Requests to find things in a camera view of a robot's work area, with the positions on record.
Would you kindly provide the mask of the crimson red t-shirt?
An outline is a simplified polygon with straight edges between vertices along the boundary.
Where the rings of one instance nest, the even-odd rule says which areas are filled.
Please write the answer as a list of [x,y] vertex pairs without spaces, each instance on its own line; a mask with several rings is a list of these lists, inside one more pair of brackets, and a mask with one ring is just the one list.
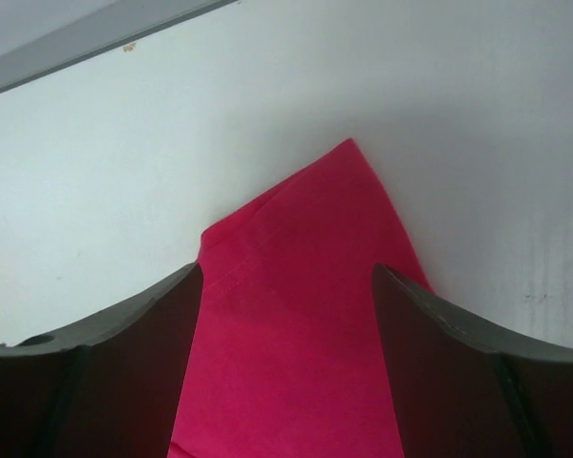
[[399,457],[371,272],[425,284],[346,140],[202,233],[202,305],[172,457]]

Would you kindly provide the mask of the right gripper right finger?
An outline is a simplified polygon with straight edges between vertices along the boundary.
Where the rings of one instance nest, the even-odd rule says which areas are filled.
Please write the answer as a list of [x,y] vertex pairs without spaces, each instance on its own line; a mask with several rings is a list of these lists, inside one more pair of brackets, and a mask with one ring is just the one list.
[[573,348],[492,323],[390,267],[371,278],[408,457],[573,457]]

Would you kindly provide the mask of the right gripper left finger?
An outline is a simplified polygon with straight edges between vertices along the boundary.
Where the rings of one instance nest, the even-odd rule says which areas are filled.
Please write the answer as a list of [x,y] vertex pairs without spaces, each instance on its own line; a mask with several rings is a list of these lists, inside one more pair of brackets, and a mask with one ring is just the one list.
[[201,308],[191,263],[75,323],[0,344],[0,457],[164,457]]

